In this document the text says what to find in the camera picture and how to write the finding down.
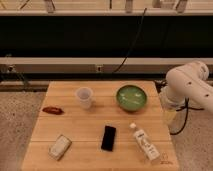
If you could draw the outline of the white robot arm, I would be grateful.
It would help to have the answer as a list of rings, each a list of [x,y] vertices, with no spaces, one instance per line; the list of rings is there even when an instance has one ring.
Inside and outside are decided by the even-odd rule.
[[[201,61],[174,67],[167,72],[167,85],[159,93],[165,124],[172,123],[176,110],[185,103],[186,98],[213,113],[213,87],[206,82],[208,77],[209,69]]]

